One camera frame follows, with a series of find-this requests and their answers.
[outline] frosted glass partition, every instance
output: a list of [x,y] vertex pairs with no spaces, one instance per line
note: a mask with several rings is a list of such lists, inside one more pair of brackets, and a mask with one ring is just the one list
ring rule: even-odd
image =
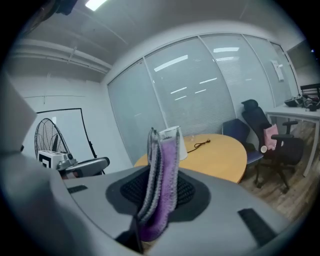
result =
[[261,60],[262,65],[266,71],[272,88],[275,106],[277,107],[282,105],[286,100],[291,99],[292,95],[289,86],[289,81],[286,73],[284,72],[283,67],[280,67],[283,79],[279,79],[274,65],[272,63],[272,61],[276,61],[279,65],[282,64],[275,49],[265,39],[247,35],[245,36],[245,38],[253,47],[254,51]]
[[225,80],[198,38],[180,41],[146,57],[168,126],[184,136],[220,133],[235,118]]
[[151,127],[159,131],[166,128],[144,62],[139,61],[113,80],[108,91],[117,126],[134,165],[147,152]]
[[202,37],[225,78],[237,118],[242,119],[241,102],[254,99],[262,109],[272,109],[274,99],[261,63],[242,35]]
[[291,90],[291,94],[292,96],[297,96],[298,95],[298,87],[297,87],[297,81],[295,79],[295,75],[294,72],[291,68],[291,65],[289,63],[289,60],[287,59],[286,54],[284,53],[284,51],[282,50],[280,45],[271,43],[273,48],[275,49],[276,53],[278,54],[278,57],[280,59],[281,62],[281,69],[284,70],[287,78],[288,78],[288,82],[289,82],[289,86],[290,86],[290,90]]

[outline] white desk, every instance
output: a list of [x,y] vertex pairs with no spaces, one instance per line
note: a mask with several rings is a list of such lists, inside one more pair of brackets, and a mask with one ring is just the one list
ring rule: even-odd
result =
[[302,107],[288,107],[287,105],[277,106],[273,109],[270,109],[265,112],[266,116],[269,120],[270,117],[279,117],[279,118],[292,118],[292,119],[299,119],[308,122],[315,123],[315,132],[314,132],[314,141],[312,145],[312,150],[310,154],[310,158],[308,164],[305,168],[303,176],[307,176],[312,162],[314,160],[318,140],[319,140],[319,126],[320,126],[320,109],[315,112],[306,111],[305,108]]

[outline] purple cloth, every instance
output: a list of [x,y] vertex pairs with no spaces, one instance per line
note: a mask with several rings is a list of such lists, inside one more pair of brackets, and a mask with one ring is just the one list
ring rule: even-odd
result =
[[161,142],[163,176],[158,205],[153,216],[140,229],[142,241],[157,239],[168,225],[168,217],[177,206],[177,180],[179,168],[179,136]]

